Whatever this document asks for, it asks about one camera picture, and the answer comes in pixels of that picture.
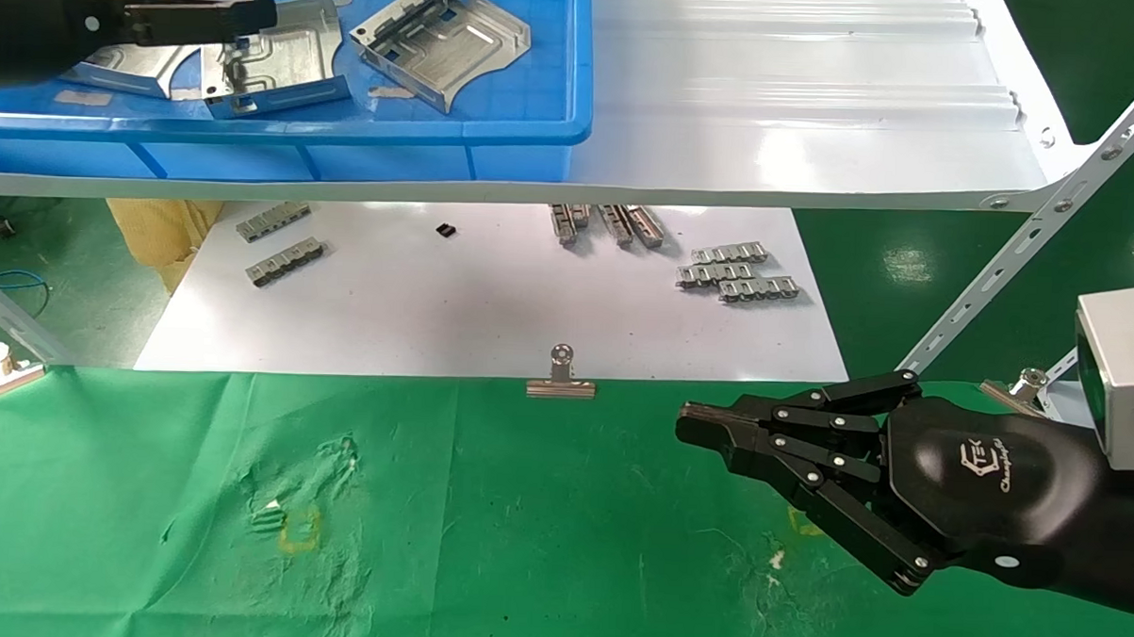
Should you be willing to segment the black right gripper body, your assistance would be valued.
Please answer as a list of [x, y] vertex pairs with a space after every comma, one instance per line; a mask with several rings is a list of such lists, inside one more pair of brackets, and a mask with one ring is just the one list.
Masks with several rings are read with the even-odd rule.
[[887, 416], [883, 458], [929, 552], [1019, 588], [1061, 588], [1067, 533], [1108, 478], [1086, 428], [945, 398], [909, 400]]

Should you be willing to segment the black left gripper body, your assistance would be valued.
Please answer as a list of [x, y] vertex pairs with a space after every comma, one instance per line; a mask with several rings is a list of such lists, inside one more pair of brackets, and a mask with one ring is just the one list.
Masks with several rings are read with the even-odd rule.
[[105, 48], [125, 0], [0, 0], [0, 88], [51, 80]]

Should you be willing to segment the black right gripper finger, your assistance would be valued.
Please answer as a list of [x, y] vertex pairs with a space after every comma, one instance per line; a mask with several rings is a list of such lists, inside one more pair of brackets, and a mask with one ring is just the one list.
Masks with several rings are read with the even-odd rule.
[[731, 474], [771, 486], [900, 596], [937, 571], [938, 557], [875, 510], [882, 479], [875, 464], [768, 430], [680, 427], [676, 438], [721, 456]]
[[675, 433], [686, 436], [727, 438], [733, 428], [814, 431], [823, 434], [875, 433], [877, 417], [900, 404], [922, 396], [919, 373], [897, 370], [879, 376], [853, 379], [835, 384], [815, 384], [785, 398], [742, 394], [729, 406], [685, 404]]

